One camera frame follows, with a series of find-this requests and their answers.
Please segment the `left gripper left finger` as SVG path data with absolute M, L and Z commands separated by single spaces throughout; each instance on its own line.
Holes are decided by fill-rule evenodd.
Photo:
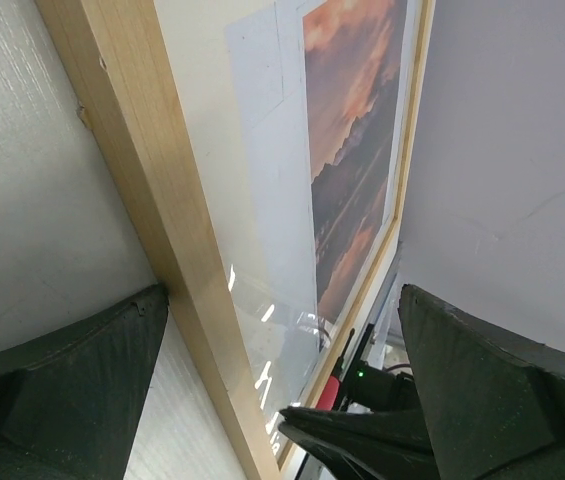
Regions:
M 152 285 L 0 352 L 0 479 L 124 477 L 168 308 Z

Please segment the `wooden picture frame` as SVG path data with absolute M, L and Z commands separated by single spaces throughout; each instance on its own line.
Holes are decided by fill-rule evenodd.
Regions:
M 303 18 L 326 1 L 41 1 L 38 10 L 249 479 L 294 455 L 398 252 L 435 5 L 405 1 L 384 222 L 339 320 L 319 317 Z

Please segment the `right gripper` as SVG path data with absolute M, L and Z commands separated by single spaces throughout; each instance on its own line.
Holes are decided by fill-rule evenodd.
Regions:
M 389 411 L 412 371 L 401 338 L 368 324 L 349 364 L 349 410 L 288 407 L 279 431 L 320 461 L 337 479 L 435 477 L 435 458 L 422 411 Z

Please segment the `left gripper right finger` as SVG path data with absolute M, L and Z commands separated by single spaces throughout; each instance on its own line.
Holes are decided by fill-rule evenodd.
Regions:
M 399 318 L 444 479 L 565 479 L 565 352 L 422 288 Z

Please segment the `red handled screwdriver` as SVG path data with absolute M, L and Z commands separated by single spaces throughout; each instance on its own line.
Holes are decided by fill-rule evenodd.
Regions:
M 341 351 L 341 354 L 337 358 L 335 365 L 331 371 L 327 383 L 325 384 L 322 393 L 316 404 L 318 410 L 332 410 L 337 399 L 339 388 L 341 385 L 341 377 L 343 372 L 344 360 L 346 357 L 346 351 L 351 343 L 352 338 L 355 335 L 355 329 L 351 329 L 347 338 L 347 341 Z

